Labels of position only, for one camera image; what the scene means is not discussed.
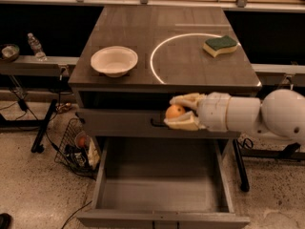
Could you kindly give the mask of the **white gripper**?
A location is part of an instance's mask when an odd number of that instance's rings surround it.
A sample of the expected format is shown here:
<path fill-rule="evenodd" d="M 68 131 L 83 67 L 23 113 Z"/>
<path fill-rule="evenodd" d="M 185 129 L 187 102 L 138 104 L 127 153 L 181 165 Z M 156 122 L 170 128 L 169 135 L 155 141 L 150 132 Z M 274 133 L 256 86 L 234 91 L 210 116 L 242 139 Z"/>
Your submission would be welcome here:
<path fill-rule="evenodd" d="M 198 131 L 206 129 L 210 132 L 228 131 L 226 124 L 226 115 L 229 102 L 229 94 L 211 93 L 211 94 L 183 94 L 174 96 L 170 100 L 171 105 L 181 105 L 183 107 L 196 110 L 197 116 L 192 112 L 174 117 L 165 118 L 165 124 L 174 130 Z"/>

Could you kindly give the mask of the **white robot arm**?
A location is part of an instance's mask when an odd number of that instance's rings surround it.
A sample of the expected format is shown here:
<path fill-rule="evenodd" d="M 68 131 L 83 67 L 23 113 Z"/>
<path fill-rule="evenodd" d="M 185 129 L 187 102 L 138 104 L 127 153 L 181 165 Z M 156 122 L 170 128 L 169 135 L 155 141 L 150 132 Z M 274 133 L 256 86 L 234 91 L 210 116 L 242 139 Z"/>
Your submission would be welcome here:
<path fill-rule="evenodd" d="M 185 94 L 170 100 L 165 124 L 176 130 L 239 132 L 285 143 L 305 143 L 305 97 L 278 89 L 264 99 L 224 93 Z"/>

